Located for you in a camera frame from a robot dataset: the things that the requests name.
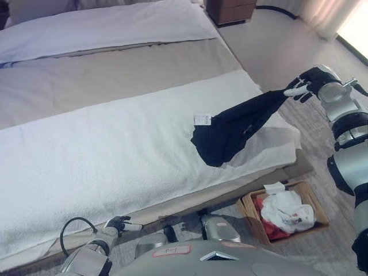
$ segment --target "window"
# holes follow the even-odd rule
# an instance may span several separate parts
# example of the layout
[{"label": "window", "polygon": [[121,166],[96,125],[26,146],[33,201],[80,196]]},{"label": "window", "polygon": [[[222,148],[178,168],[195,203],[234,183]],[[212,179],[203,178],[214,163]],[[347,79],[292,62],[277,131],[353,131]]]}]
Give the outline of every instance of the window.
[{"label": "window", "polygon": [[366,59],[368,58],[368,0],[362,0],[338,31]]}]

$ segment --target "nightstand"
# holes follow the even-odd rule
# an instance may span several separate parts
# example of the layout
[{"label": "nightstand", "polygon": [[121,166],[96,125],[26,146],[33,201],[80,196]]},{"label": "nightstand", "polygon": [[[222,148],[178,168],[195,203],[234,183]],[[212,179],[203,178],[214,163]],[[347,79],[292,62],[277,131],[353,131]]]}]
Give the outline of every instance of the nightstand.
[{"label": "nightstand", "polygon": [[217,26],[249,21],[256,0],[207,0],[206,11]]},{"label": "nightstand", "polygon": [[4,0],[0,0],[0,30],[5,26],[6,20],[9,17],[9,8]]}]

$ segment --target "white tag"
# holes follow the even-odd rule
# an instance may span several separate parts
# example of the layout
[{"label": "white tag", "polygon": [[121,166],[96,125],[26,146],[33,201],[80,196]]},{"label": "white tag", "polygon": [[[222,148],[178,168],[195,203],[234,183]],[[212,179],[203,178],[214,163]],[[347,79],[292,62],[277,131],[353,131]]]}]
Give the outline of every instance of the white tag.
[{"label": "white tag", "polygon": [[159,249],[152,254],[152,257],[157,258],[171,255],[188,254],[190,253],[190,251],[191,251],[190,246],[175,246]]},{"label": "white tag", "polygon": [[211,125],[211,115],[194,115],[194,125]]},{"label": "white tag", "polygon": [[280,191],[285,191],[285,186],[281,182],[276,182],[271,185],[263,185],[263,187],[266,189],[267,194],[277,194]]}]

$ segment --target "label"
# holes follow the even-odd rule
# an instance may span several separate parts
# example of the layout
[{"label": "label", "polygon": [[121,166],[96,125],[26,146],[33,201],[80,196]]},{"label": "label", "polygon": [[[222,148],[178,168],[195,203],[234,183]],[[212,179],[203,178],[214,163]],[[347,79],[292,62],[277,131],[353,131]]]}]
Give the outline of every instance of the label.
[{"label": "label", "polygon": [[253,248],[256,249],[256,247],[251,246],[249,244],[245,243],[232,243],[230,241],[222,241],[221,244],[226,247],[242,247],[242,248]]},{"label": "label", "polygon": [[190,246],[174,246],[159,249],[152,254],[152,257],[157,258],[171,255],[183,255],[190,253],[190,251],[191,251]]},{"label": "label", "polygon": [[276,182],[271,185],[263,185],[267,194],[277,194],[281,191],[285,191],[285,186],[281,182]]},{"label": "label", "polygon": [[208,114],[194,115],[194,125],[211,125],[211,118]]}]

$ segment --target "white towel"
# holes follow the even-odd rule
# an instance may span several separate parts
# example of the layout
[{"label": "white towel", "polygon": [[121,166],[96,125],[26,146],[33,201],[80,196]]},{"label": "white towel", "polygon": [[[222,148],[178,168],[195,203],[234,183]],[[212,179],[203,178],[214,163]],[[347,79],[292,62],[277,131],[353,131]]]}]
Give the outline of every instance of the white towel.
[{"label": "white towel", "polygon": [[189,1],[71,11],[2,30],[0,64],[90,49],[218,36],[203,10]]},{"label": "white towel", "polygon": [[0,259],[55,239],[74,216],[99,224],[295,162],[299,132],[278,114],[220,168],[190,142],[194,114],[260,93],[238,70],[1,130]]},{"label": "white towel", "polygon": [[286,233],[302,232],[315,225],[313,208],[302,204],[295,191],[281,191],[268,196],[262,202],[260,212],[263,219],[271,222]]}]

